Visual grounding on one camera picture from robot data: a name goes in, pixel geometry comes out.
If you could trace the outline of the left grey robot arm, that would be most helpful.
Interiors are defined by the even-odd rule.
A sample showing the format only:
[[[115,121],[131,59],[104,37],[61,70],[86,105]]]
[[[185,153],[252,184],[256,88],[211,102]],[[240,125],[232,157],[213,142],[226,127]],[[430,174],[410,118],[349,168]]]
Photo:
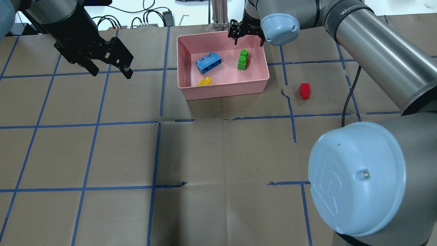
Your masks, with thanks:
[[[117,67],[125,78],[133,75],[133,55],[118,37],[103,39],[97,24],[78,0],[2,0],[1,38],[10,32],[15,14],[30,16],[36,27],[55,39],[54,47],[71,64],[78,64],[92,76],[99,68],[94,60]]]

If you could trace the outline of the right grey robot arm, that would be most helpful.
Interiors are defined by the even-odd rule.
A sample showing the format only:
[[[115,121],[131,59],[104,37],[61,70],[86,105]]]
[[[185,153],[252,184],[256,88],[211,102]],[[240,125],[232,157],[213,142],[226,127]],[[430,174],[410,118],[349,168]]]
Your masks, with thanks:
[[[363,0],[246,0],[228,37],[289,44],[323,27],[400,109],[321,135],[308,163],[314,206],[334,246],[426,246],[436,229],[436,61]]]

